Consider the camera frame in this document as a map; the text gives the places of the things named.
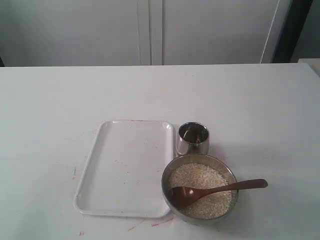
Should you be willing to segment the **brown wooden spoon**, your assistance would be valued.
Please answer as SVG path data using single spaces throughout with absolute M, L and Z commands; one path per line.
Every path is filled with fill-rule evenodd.
M 267 186 L 268 182 L 265 179 L 245 180 L 209 189 L 177 186 L 168 190 L 167 199 L 175 208 L 180 209 L 190 206 L 197 200 L 211 194 L 235 190 L 262 189 Z

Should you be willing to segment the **small steel cup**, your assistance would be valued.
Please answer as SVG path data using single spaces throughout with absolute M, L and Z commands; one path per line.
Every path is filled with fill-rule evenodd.
M 178 156 L 188 154 L 206 155 L 210 148 L 210 132 L 198 122 L 186 122 L 177 131 L 176 152 Z

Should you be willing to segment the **steel bowl of rice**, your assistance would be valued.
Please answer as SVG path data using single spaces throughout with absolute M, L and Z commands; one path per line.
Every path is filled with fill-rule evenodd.
M 173 159 L 164 169 L 161 187 L 170 210 L 188 223 L 213 223 L 229 214 L 237 203 L 237 190 L 221 191 L 197 199 L 188 206 L 175 206 L 171 189 L 187 187 L 211 189 L 236 183 L 237 180 L 222 161 L 203 154 L 188 154 Z

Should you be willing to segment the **white rectangular plastic tray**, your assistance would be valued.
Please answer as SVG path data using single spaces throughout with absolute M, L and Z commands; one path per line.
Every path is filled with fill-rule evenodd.
M 170 211 L 162 174 L 175 156 L 165 121 L 113 120 L 98 129 L 74 207 L 84 215 L 157 219 Z

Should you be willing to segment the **white cabinet doors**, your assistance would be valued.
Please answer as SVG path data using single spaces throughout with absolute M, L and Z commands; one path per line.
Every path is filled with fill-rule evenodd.
M 289 0 L 3 0 L 7 67 L 270 63 Z

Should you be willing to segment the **dark post at right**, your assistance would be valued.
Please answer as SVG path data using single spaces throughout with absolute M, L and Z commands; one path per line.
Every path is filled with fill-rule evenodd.
M 292 0 L 272 63 L 296 63 L 320 57 L 320 0 Z

